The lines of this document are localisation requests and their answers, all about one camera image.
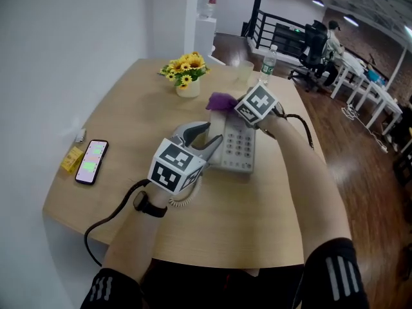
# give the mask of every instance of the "white cable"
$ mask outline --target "white cable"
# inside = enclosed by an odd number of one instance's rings
[[[357,119],[366,128],[365,124],[359,119],[358,113],[353,108],[352,104],[348,104],[347,108],[341,108],[341,110],[346,118],[349,118],[350,120]],[[373,134],[368,128],[366,129],[368,130],[370,135],[372,135],[375,138],[375,141],[378,143],[382,151],[384,151],[385,153],[388,153],[388,148],[380,140],[378,140],[375,134]]]
[[[186,197],[181,200],[175,200],[174,198],[169,199],[169,204],[171,204],[173,207],[183,207],[186,206],[188,203],[190,203],[194,197],[198,194],[200,187],[201,187],[201,179],[203,178],[202,175],[200,175],[194,184],[194,187],[191,191],[191,193]]]

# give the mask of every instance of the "purple cloth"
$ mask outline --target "purple cloth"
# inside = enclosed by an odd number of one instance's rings
[[[226,93],[212,93],[206,110],[229,111],[238,105],[238,100]]]

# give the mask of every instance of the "black sleeve with stripes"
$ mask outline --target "black sleeve with stripes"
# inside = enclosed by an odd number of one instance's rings
[[[330,240],[310,254],[304,266],[302,309],[369,308],[353,243]]]
[[[139,284],[112,269],[103,268],[96,275],[80,309],[143,307]]]

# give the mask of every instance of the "potted sunflower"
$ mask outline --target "potted sunflower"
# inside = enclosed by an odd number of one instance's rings
[[[203,57],[196,51],[171,60],[160,73],[174,82],[176,92],[181,97],[197,97],[200,94],[200,77],[209,73]]]

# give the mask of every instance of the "smartphone screen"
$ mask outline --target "smartphone screen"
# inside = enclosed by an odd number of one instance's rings
[[[77,171],[76,181],[85,184],[93,184],[96,180],[98,168],[103,159],[106,149],[109,146],[107,141],[92,140],[84,154],[83,161]]]

